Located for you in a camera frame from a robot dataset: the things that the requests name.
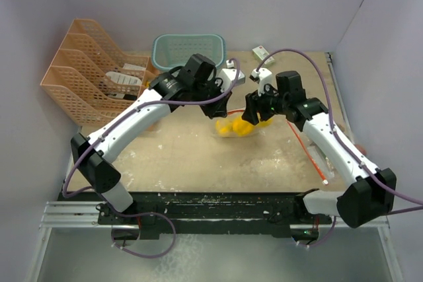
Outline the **yellow fake pear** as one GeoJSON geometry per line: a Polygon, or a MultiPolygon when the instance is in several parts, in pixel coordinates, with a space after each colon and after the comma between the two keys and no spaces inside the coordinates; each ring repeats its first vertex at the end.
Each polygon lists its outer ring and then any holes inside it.
{"type": "Polygon", "coordinates": [[[262,129],[262,128],[265,128],[265,127],[270,126],[272,123],[273,123],[273,119],[270,118],[268,120],[260,121],[258,123],[257,127],[260,128],[260,129],[262,129]]]}

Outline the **yellow fake bell pepper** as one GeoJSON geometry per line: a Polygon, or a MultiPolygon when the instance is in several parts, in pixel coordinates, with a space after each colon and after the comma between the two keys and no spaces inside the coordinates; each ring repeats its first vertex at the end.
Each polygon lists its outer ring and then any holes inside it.
{"type": "Polygon", "coordinates": [[[254,129],[255,126],[243,120],[242,117],[238,117],[233,120],[233,132],[238,137],[245,137],[252,133],[254,129]]]}

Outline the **clear zip bag red seal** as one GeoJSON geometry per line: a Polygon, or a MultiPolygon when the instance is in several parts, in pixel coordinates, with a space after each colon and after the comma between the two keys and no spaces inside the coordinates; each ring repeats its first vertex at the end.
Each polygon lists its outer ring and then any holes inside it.
{"type": "Polygon", "coordinates": [[[270,118],[266,121],[259,121],[257,125],[252,125],[242,119],[244,111],[244,108],[230,110],[227,117],[216,119],[213,125],[213,134],[222,138],[250,137],[260,133],[273,122],[273,119],[270,118]]]}

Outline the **yellow fake lemon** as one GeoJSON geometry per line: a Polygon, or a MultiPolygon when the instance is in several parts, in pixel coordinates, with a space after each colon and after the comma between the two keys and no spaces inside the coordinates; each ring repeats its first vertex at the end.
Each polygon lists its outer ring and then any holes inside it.
{"type": "Polygon", "coordinates": [[[233,124],[231,121],[217,120],[215,123],[215,132],[220,137],[230,137],[233,133],[233,124]]]}

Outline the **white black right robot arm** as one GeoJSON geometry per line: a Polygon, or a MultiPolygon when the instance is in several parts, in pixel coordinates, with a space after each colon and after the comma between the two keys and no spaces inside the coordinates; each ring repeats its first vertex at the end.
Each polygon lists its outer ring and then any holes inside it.
{"type": "Polygon", "coordinates": [[[242,119],[257,125],[284,115],[320,148],[347,186],[345,192],[302,193],[293,209],[300,223],[310,223],[322,214],[341,217],[355,229],[391,212],[397,183],[394,172],[367,159],[330,119],[327,107],[318,98],[307,98],[297,71],[273,75],[265,68],[254,69],[249,77],[258,88],[245,96],[242,119]]]}

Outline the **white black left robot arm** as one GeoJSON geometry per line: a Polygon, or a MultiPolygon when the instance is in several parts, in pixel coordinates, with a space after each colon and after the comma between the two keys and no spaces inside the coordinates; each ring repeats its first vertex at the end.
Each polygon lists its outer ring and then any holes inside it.
{"type": "Polygon", "coordinates": [[[76,134],[71,140],[74,165],[111,208],[122,224],[135,219],[134,199],[120,181],[113,167],[118,155],[142,132],[179,106],[199,106],[210,119],[227,116],[227,103],[241,73],[239,62],[232,58],[230,67],[217,71],[215,63],[195,53],[185,65],[155,77],[128,108],[104,127],[85,137],[76,134]]]}

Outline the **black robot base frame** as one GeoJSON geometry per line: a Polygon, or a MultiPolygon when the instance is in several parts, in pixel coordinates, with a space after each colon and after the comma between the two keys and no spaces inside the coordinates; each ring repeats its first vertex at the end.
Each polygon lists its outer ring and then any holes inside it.
{"type": "Polygon", "coordinates": [[[329,225],[326,215],[312,215],[299,204],[296,192],[132,192],[135,205],[127,217],[115,215],[94,192],[72,197],[72,201],[95,203],[102,225],[137,225],[132,216],[142,213],[141,238],[158,239],[161,234],[264,234],[274,238],[315,240],[316,225],[329,225]]]}

